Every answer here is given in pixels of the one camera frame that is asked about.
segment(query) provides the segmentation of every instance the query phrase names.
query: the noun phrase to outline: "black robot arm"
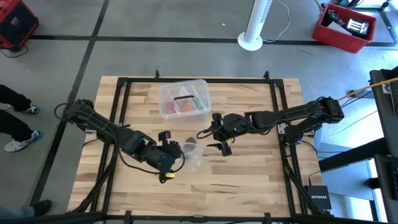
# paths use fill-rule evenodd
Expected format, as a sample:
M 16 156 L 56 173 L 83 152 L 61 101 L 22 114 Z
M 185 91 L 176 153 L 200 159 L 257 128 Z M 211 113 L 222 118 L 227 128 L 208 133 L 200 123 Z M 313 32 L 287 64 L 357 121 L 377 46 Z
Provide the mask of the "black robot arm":
M 231 148 L 227 141 L 234 141 L 235 137 L 243 134 L 268 134 L 276 124 L 288 123 L 303 119 L 296 125 L 286 125 L 284 128 L 285 142 L 296 144 L 302 139 L 303 134 L 316 131 L 323 123 L 338 123 L 344 118 L 343 111 L 337 100 L 320 97 L 307 104 L 295 106 L 277 112 L 254 111 L 247 112 L 244 116 L 239 114 L 227 114 L 224 118 L 219 113 L 213 114 L 213 121 L 208 129 L 197 134 L 197 138 L 206 138 L 213 135 L 213 139 L 220 143 L 208 146 L 217 147 L 223 156 L 231 155 Z
M 169 172 L 175 159 L 181 156 L 178 142 L 167 141 L 170 138 L 169 131 L 159 133 L 162 146 L 156 146 L 156 142 L 148 135 L 129 129 L 128 126 L 118 126 L 101 116 L 94 110 L 90 100 L 76 100 L 65 111 L 65 117 L 82 130 L 95 130 L 99 140 L 119 146 L 122 152 L 139 162 L 146 161 L 161 174 Z

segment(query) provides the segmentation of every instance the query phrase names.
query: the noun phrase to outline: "red toolbox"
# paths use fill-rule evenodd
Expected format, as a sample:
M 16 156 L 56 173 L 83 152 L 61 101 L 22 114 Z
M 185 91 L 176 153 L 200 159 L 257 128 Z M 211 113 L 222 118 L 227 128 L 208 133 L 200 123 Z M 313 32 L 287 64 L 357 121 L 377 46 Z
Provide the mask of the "red toolbox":
M 18 51 L 39 25 L 21 0 L 0 0 L 0 48 Z
M 364 39 L 355 37 L 353 35 L 344 34 L 337 30 L 333 30 L 321 25 L 326 12 L 331 9 L 337 12 L 343 22 L 348 21 L 350 18 L 356 18 L 369 23 L 368 34 Z M 352 53 L 358 53 L 366 44 L 373 41 L 374 31 L 376 30 L 376 18 L 367 16 L 351 9 L 346 9 L 334 4 L 327 4 L 323 10 L 321 18 L 317 22 L 317 26 L 313 31 L 312 38 L 319 40 L 328 45 L 338 47 Z

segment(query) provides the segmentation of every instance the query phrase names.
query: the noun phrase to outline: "wooden tabletop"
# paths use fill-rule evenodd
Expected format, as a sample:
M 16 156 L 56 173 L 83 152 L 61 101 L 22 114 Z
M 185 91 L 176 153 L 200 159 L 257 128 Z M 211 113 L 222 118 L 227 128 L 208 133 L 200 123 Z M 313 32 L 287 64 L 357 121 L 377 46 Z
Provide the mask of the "wooden tabletop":
M 102 77 L 95 99 L 95 110 L 107 118 L 117 79 Z M 284 83 L 288 106 L 303 104 L 299 80 L 284 79 Z M 180 144 L 210 126 L 211 114 L 201 121 L 181 123 L 163 120 L 159 115 L 157 95 L 161 85 L 164 83 L 132 83 L 124 124 L 131 124 L 130 128 L 140 130 L 155 140 L 159 132 L 169 130 L 171 140 Z M 212 113 L 273 111 L 269 85 L 208 85 Z M 282 108 L 279 95 L 277 97 L 279 108 Z M 115 121 L 118 120 L 122 100 L 123 94 L 119 98 Z M 94 138 L 94 134 L 88 134 L 86 141 Z M 206 147 L 215 143 L 212 137 L 197 139 L 197 142 L 205 149 L 200 169 L 192 171 L 189 166 L 184 167 L 165 184 L 161 184 L 155 175 L 128 168 L 119 159 L 108 213 L 124 215 L 125 210 L 131 210 L 135 215 L 261 217 L 269 212 L 272 217 L 290 217 L 276 128 L 266 136 L 246 134 L 236 138 L 236 142 L 231 144 L 233 154 L 228 157 L 223 157 L 221 151 L 214 147 Z M 83 148 L 68 210 L 77 207 L 94 186 L 102 148 L 103 144 L 99 141 Z M 318 159 L 315 151 L 305 144 L 297 146 L 297 154 L 305 185 L 308 175 L 319 170 Z M 153 170 L 146 163 L 140 164 L 125 154 L 123 156 L 129 164 Z M 322 184 L 321 175 L 312 175 L 311 181 Z M 300 211 L 297 191 L 292 186 L 296 210 Z M 103 192 L 99 197 L 99 208 Z

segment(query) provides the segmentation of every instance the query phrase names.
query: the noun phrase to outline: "person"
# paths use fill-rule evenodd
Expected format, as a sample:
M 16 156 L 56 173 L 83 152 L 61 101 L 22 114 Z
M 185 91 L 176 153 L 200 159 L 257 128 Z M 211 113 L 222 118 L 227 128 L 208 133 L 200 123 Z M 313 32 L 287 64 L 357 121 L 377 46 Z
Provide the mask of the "person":
M 30 99 L 4 85 L 0 85 L 0 103 L 9 104 L 15 111 L 27 114 L 38 114 L 40 111 Z M 7 152 L 21 151 L 43 136 L 40 131 L 30 129 L 25 122 L 5 110 L 0 110 L 0 133 L 9 134 L 13 138 L 13 141 L 4 146 Z
M 50 200 L 43 200 L 29 207 L 22 207 L 22 208 L 0 207 L 0 220 L 39 217 L 49 212 L 51 206 L 52 203 Z

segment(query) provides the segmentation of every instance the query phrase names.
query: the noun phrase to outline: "white sneaker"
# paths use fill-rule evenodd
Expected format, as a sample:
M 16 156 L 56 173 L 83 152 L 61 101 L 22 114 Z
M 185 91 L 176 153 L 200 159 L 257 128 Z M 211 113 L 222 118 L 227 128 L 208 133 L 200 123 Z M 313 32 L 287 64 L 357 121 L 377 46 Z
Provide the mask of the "white sneaker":
M 40 131 L 33 131 L 32 137 L 29 140 L 26 140 L 23 142 L 13 140 L 12 142 L 10 142 L 10 143 L 6 144 L 6 146 L 4 146 L 4 150 L 6 150 L 7 152 L 20 151 L 20 150 L 26 148 L 29 144 L 40 140 L 42 138 L 42 136 L 43 136 L 43 134 Z
M 30 104 L 30 108 L 23 111 L 25 113 L 29 113 L 29 114 L 38 114 L 40 111 L 40 108 L 36 105 L 33 105 L 32 103 Z

